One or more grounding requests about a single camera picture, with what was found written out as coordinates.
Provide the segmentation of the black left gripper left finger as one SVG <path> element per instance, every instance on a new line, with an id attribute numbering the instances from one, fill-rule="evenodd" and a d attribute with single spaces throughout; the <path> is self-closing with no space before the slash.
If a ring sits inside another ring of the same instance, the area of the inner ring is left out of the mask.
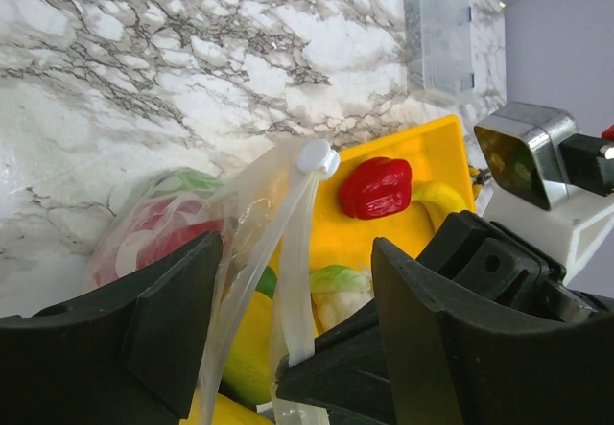
<path id="1" fill-rule="evenodd" d="M 5 424 L 177 424 L 191 410 L 223 240 L 1 321 Z"/>

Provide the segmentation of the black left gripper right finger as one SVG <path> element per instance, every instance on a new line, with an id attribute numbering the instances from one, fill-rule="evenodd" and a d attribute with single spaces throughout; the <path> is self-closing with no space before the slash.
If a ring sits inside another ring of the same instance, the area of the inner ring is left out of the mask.
<path id="1" fill-rule="evenodd" d="M 609 424 L 613 316 L 577 324 L 490 301 L 378 238 L 372 272 L 400 424 Z"/>

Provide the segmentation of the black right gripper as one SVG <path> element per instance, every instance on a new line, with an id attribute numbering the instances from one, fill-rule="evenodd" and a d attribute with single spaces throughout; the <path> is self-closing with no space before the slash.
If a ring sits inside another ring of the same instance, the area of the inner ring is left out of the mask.
<path id="1" fill-rule="evenodd" d="M 476 295 L 528 315 L 580 323 L 600 311 L 594 297 L 563 284 L 562 265 L 470 211 L 448 215 L 417 261 Z"/>

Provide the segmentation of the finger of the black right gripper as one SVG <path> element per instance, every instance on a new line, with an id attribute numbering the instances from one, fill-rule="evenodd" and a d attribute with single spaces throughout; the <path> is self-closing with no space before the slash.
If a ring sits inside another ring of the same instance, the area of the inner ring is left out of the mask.
<path id="1" fill-rule="evenodd" d="M 318 336 L 313 357 L 284 357 L 275 380 L 278 398 L 324 408 L 332 424 L 397 422 L 375 300 Z"/>

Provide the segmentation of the yellow toy banana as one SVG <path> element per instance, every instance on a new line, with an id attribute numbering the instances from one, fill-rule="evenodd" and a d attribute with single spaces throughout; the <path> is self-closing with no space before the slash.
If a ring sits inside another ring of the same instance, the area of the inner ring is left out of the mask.
<path id="1" fill-rule="evenodd" d="M 439 230 L 449 214 L 469 209 L 457 190 L 446 183 L 436 181 L 416 185 L 412 201 L 422 204 L 426 209 L 434 232 Z"/>

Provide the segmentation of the yellow toy mango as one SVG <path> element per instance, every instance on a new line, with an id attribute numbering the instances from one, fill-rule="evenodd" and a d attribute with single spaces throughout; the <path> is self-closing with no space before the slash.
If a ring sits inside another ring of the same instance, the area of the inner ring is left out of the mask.
<path id="1" fill-rule="evenodd" d="M 255 292 L 241 321 L 224 366 L 212 422 L 268 424 L 258 407 L 271 399 L 269 367 L 272 299 Z"/>

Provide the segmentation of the clear dotted zip top bag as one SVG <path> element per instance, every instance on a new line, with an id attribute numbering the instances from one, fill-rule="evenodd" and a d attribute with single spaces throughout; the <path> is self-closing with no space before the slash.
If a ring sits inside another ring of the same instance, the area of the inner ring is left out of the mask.
<path id="1" fill-rule="evenodd" d="M 269 367 L 271 404 L 283 424 L 324 424 L 318 407 L 276 395 L 274 374 L 315 353 L 310 291 L 310 246 L 316 194 L 333 176 L 339 154 L 323 139 L 292 139 L 264 153 L 206 200 L 222 219 L 223 256 L 217 268 L 201 369 L 197 418 L 212 422 L 224 366 L 255 292 L 272 299 Z"/>

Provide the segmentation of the red toy apple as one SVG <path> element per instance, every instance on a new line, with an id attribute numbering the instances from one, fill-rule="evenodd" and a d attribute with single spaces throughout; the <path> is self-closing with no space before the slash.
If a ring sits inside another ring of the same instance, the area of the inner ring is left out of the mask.
<path id="1" fill-rule="evenodd" d="M 193 192 L 145 200 L 112 226 L 94 251 L 84 289 L 88 292 L 139 271 L 224 221 L 210 216 L 207 202 Z"/>

